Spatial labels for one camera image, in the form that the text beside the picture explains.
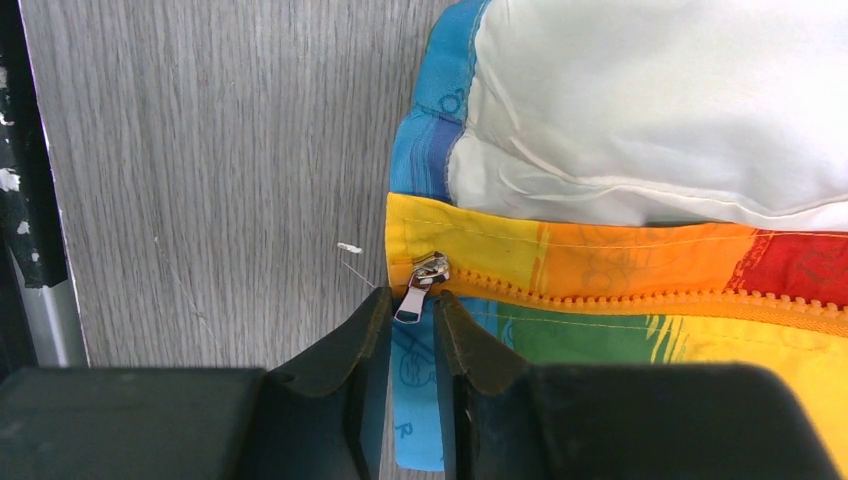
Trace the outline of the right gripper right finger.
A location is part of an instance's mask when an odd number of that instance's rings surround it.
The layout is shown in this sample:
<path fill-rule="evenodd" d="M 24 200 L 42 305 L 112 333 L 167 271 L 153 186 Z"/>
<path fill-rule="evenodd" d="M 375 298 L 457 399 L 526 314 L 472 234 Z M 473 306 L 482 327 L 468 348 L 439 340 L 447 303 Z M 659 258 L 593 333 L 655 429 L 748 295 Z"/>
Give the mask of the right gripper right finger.
<path fill-rule="evenodd" d="M 450 479 L 835 479 L 778 377 L 745 364 L 531 364 L 434 303 Z"/>

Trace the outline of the rainbow striped zip jacket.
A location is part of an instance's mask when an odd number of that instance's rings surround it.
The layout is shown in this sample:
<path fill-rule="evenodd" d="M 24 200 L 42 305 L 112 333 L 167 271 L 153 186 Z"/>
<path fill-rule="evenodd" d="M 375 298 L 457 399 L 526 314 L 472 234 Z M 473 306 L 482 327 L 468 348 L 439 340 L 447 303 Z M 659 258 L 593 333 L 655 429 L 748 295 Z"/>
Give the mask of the rainbow striped zip jacket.
<path fill-rule="evenodd" d="M 440 472 L 445 290 L 533 363 L 744 362 L 847 472 L 847 5 L 462 1 L 387 197 L 395 459 Z"/>

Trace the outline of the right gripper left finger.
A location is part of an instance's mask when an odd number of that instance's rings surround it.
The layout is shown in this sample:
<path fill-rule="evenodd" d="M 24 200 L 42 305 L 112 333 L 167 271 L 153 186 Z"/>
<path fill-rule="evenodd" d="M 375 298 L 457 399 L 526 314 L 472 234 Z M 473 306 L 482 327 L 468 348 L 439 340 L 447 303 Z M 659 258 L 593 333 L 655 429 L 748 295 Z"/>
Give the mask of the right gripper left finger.
<path fill-rule="evenodd" d="M 392 295 L 271 370 L 31 368 L 1 386 L 5 479 L 374 479 Z"/>

